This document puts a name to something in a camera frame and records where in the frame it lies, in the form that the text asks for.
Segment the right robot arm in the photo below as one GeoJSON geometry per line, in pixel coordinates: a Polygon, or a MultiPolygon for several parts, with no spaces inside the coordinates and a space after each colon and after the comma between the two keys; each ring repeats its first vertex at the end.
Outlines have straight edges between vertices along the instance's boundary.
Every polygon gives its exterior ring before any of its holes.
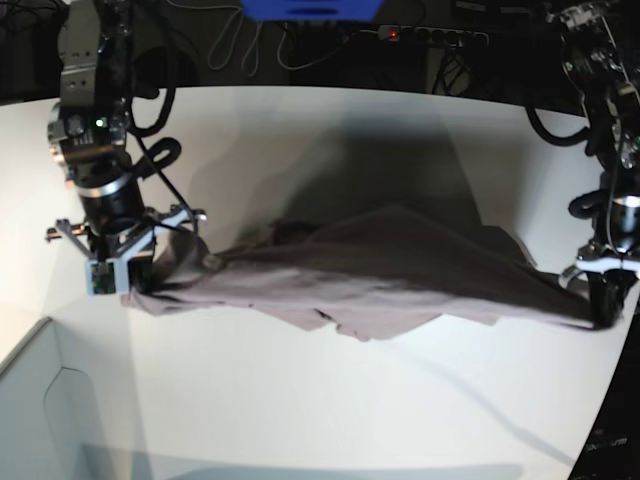
{"type": "Polygon", "coordinates": [[[191,208],[164,170],[180,156],[170,137],[142,147],[133,161],[126,145],[158,134],[172,111],[177,89],[177,51],[167,19],[153,1],[72,1],[62,33],[59,100],[47,127],[49,148],[84,211],[82,222],[59,219],[46,232],[65,239],[85,259],[91,295],[145,291],[151,285],[158,237],[196,234],[206,214],[191,208]],[[146,14],[167,47],[164,100],[148,127],[135,121],[135,98],[154,99],[134,71],[134,19],[146,14]]]}

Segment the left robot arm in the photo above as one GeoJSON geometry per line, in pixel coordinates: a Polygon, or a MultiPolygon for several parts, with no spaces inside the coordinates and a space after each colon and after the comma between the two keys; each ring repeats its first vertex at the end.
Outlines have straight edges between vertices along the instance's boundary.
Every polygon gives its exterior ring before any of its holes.
{"type": "Polygon", "coordinates": [[[570,214],[591,221],[593,236],[559,278],[588,285],[591,322],[609,328],[639,280],[639,4],[550,1],[546,20],[562,39],[564,73],[580,95],[586,127],[559,137],[526,108],[536,133],[555,146],[585,145],[603,174],[597,190],[571,201],[570,214]]]}

